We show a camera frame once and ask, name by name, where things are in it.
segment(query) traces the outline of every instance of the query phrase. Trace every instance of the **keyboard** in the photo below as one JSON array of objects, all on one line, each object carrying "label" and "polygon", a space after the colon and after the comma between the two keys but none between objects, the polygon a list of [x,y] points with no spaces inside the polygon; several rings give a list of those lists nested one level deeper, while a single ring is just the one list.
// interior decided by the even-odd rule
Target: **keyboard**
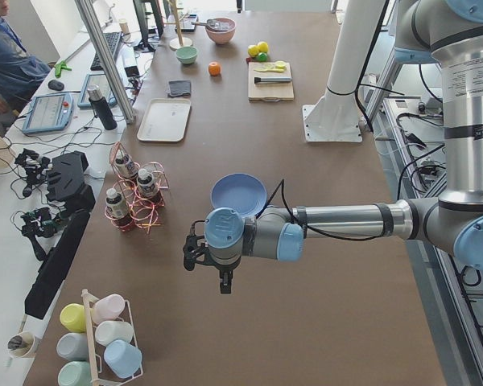
[{"label": "keyboard", "polygon": [[[120,46],[122,45],[122,33],[121,32],[104,32],[103,33],[105,42],[111,51],[111,55],[113,59],[116,60],[118,57],[118,53],[120,52]],[[91,63],[91,67],[89,68],[91,71],[100,71],[103,70],[101,66],[100,59],[98,59],[98,55],[95,54],[95,58]]]}]

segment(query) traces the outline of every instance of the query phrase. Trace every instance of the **blue plate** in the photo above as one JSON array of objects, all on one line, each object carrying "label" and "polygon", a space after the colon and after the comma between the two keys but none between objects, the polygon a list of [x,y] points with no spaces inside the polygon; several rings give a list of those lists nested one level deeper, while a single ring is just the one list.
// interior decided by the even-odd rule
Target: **blue plate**
[{"label": "blue plate", "polygon": [[240,216],[258,214],[266,202],[266,189],[252,175],[236,173],[220,179],[211,190],[211,204],[215,209],[230,207]]}]

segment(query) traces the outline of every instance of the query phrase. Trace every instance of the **green bowl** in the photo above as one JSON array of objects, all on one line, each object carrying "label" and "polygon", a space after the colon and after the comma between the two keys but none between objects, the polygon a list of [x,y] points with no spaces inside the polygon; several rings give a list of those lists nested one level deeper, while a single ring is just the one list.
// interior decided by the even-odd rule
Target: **green bowl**
[{"label": "green bowl", "polygon": [[195,63],[196,56],[199,51],[194,47],[181,47],[175,51],[175,56],[182,64]]}]

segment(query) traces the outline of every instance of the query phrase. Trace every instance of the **lanyard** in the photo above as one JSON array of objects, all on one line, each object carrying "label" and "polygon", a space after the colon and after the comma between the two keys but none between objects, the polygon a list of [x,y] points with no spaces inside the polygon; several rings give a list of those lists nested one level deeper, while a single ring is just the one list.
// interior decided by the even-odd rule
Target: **lanyard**
[{"label": "lanyard", "polygon": [[2,20],[3,20],[3,23],[0,23],[0,28],[2,29],[2,31],[4,31],[6,34],[8,34],[9,37],[11,39],[13,39],[16,44],[18,44],[18,47],[20,47],[23,50],[23,52],[27,53],[27,50],[25,49],[25,47],[22,44],[22,41],[19,39],[19,37],[16,35],[16,33],[10,27],[10,25],[6,22],[5,19],[2,19]]}]

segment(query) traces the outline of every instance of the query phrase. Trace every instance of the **folded cloth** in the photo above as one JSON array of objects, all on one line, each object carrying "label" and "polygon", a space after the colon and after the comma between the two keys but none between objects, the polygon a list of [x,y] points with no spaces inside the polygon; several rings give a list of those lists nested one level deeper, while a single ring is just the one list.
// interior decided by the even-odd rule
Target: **folded cloth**
[{"label": "folded cloth", "polygon": [[192,82],[189,80],[170,80],[168,82],[170,98],[182,97],[184,95],[192,95]]}]

